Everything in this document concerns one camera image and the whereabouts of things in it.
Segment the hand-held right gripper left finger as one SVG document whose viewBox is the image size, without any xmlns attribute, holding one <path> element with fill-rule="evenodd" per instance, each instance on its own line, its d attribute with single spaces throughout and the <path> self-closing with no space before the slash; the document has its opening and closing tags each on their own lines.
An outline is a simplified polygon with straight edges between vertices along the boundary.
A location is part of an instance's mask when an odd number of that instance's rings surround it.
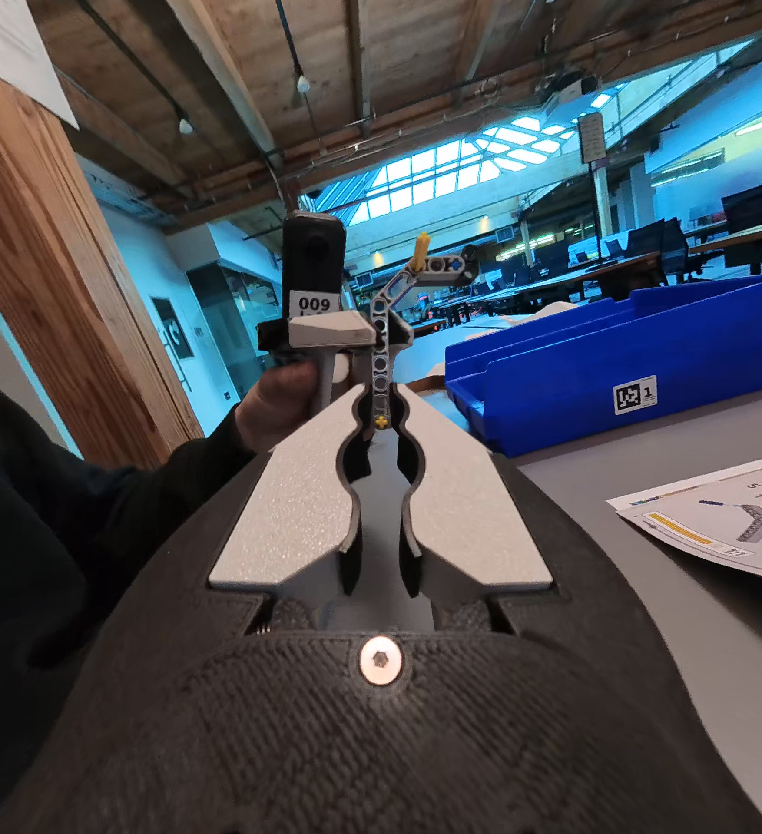
<svg viewBox="0 0 762 834">
<path fill-rule="evenodd" d="M 274 598 L 351 594 L 362 562 L 361 510 L 347 451 L 365 450 L 357 384 L 277 444 L 209 574 L 212 589 Z"/>
</svg>

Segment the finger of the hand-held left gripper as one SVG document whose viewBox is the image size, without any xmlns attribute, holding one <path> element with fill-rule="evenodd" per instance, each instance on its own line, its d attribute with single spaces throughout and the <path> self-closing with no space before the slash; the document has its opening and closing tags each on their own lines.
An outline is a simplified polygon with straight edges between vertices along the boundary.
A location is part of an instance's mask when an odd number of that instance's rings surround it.
<svg viewBox="0 0 762 834">
<path fill-rule="evenodd" d="M 394 376 L 394 367 L 398 355 L 414 343 L 414 330 L 408 324 L 391 324 L 389 353 L 389 376 Z M 334 400 L 339 399 L 356 384 L 371 384 L 370 366 L 372 351 L 357 349 L 340 351 L 334 364 Z"/>
<path fill-rule="evenodd" d="M 288 321 L 288 344 L 310 356 L 318 369 L 318 389 L 310 413 L 318 414 L 332 401 L 337 355 L 345 350 L 368 349 L 376 344 L 374 327 L 356 310 L 299 316 Z"/>
</svg>

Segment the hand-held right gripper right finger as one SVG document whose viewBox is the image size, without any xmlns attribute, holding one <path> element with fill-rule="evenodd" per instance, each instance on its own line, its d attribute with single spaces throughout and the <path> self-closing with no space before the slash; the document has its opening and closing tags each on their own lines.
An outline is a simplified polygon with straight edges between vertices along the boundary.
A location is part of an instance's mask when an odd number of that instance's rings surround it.
<svg viewBox="0 0 762 834">
<path fill-rule="evenodd" d="M 408 482 L 399 568 L 407 592 L 485 599 L 553 584 L 493 455 L 422 397 L 395 385 L 397 465 Z"/>
</svg>

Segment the grey angled toy beam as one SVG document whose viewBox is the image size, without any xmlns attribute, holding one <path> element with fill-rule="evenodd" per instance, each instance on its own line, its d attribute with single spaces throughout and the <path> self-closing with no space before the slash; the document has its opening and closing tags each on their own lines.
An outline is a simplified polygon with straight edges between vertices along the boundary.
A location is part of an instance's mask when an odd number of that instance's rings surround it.
<svg viewBox="0 0 762 834">
<path fill-rule="evenodd" d="M 372 422 L 378 414 L 390 417 L 389 353 L 391 324 L 408 324 L 394 311 L 394 306 L 409 290 L 416 286 L 418 273 L 414 274 L 408 264 L 399 270 L 384 287 L 382 287 L 369 305 L 369 320 L 375 329 L 376 342 L 372 355 Z"/>
</svg>

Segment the person's left forearm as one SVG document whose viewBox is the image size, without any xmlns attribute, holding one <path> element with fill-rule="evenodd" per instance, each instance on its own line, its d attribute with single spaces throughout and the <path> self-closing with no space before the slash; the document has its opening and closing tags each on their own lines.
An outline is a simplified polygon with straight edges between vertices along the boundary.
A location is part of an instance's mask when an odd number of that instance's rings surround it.
<svg viewBox="0 0 762 834">
<path fill-rule="evenodd" d="M 56 451 L 37 463 L 36 512 L 85 584 L 81 609 L 34 644 L 32 666 L 53 668 L 80 651 L 169 536 L 252 461 L 238 410 L 156 470 L 104 469 Z"/>
</svg>

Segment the grey desk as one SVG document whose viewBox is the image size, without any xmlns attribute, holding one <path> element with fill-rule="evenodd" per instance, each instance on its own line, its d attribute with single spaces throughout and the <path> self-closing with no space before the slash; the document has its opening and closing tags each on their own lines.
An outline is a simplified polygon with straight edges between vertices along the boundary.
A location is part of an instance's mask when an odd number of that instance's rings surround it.
<svg viewBox="0 0 762 834">
<path fill-rule="evenodd" d="M 762 459 L 762 391 L 513 462 L 616 562 L 762 811 L 762 580 L 655 545 L 606 500 Z"/>
</svg>

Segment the person's left hand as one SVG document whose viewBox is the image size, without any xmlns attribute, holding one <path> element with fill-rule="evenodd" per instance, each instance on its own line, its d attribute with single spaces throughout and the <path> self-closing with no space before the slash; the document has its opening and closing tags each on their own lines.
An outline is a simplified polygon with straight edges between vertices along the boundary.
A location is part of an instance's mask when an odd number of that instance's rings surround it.
<svg viewBox="0 0 762 834">
<path fill-rule="evenodd" d="M 302 360 L 267 370 L 233 411 L 240 446 L 248 453 L 271 450 L 309 417 L 318 390 L 318 369 Z"/>
</svg>

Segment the blue plastic bin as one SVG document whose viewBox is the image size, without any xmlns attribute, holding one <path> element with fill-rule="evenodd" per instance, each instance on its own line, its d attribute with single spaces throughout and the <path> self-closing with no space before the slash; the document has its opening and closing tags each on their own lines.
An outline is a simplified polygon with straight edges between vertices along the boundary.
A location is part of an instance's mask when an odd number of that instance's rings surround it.
<svg viewBox="0 0 762 834">
<path fill-rule="evenodd" d="M 762 276 L 645 288 L 446 349 L 470 430 L 515 457 L 762 390 Z"/>
</svg>

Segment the long wooden table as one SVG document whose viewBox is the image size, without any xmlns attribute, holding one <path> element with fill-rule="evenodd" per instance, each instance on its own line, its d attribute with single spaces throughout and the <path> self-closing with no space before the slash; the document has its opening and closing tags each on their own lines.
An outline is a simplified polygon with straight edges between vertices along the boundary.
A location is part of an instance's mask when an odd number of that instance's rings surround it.
<svg viewBox="0 0 762 834">
<path fill-rule="evenodd" d="M 621 295 L 624 289 L 654 287 L 664 276 L 661 271 L 661 253 L 659 251 L 635 257 L 624 258 L 604 265 L 595 265 L 577 269 L 561 276 L 544 279 L 527 285 L 514 286 L 490 292 L 486 295 L 447 298 L 434 305 L 434 310 L 445 311 L 447 308 L 461 304 L 497 304 L 511 298 L 542 298 L 546 294 L 566 288 L 569 293 L 581 293 L 584 285 L 599 283 L 604 291 Z"/>
<path fill-rule="evenodd" d="M 759 275 L 762 265 L 762 224 L 696 245 L 689 252 L 694 256 L 718 254 L 723 258 L 726 268 L 748 266 L 752 275 Z"/>
</svg>

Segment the toy instruction booklet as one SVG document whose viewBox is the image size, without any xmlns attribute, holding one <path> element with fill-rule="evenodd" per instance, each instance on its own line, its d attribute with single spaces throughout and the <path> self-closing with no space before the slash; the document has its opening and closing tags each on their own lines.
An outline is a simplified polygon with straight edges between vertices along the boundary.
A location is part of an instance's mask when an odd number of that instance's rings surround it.
<svg viewBox="0 0 762 834">
<path fill-rule="evenodd" d="M 762 578 L 762 459 L 608 504 L 657 541 Z"/>
</svg>

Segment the wooden pillar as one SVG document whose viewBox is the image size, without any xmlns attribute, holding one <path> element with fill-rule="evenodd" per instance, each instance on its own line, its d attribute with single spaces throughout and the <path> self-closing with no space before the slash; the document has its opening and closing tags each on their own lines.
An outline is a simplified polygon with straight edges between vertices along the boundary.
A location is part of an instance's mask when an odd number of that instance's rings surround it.
<svg viewBox="0 0 762 834">
<path fill-rule="evenodd" d="M 203 437 L 59 119 L 1 79 L 0 312 L 87 460 Z"/>
</svg>

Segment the hanging sign board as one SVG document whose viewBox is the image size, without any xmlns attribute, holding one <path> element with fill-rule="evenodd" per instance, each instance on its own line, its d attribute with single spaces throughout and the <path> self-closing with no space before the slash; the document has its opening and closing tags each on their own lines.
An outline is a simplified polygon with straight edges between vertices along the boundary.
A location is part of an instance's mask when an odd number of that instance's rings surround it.
<svg viewBox="0 0 762 834">
<path fill-rule="evenodd" d="M 606 140 L 603 114 L 594 111 L 579 116 L 577 121 L 581 161 L 584 165 L 606 158 Z"/>
</svg>

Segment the person's black clothing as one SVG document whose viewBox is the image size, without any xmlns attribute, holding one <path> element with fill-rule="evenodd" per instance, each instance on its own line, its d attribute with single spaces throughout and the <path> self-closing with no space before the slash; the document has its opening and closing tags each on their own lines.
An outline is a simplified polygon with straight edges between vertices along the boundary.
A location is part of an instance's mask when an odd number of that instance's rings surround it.
<svg viewBox="0 0 762 834">
<path fill-rule="evenodd" d="M 76 677 L 76 662 L 43 670 L 36 649 L 84 637 L 91 551 L 133 468 L 89 464 L 54 443 L 0 391 L 0 804 L 31 765 Z"/>
</svg>

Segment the grey ceiling unit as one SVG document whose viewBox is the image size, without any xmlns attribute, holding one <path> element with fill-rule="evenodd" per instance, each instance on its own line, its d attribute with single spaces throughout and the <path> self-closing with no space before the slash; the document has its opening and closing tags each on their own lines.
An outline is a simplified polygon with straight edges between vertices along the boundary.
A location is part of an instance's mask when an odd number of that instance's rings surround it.
<svg viewBox="0 0 762 834">
<path fill-rule="evenodd" d="M 571 103 L 584 95 L 593 93 L 599 84 L 594 73 L 574 69 L 554 77 L 543 90 L 542 108 L 550 112 L 559 106 Z"/>
</svg>

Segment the wall poster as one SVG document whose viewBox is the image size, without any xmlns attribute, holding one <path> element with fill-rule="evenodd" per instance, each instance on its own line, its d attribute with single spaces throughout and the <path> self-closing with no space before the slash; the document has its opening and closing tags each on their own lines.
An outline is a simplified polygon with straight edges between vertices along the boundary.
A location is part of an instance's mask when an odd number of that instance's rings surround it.
<svg viewBox="0 0 762 834">
<path fill-rule="evenodd" d="M 167 343 L 175 353 L 176 358 L 178 360 L 189 360 L 193 358 L 194 352 L 170 299 L 152 296 L 151 300 L 156 309 Z"/>
</svg>

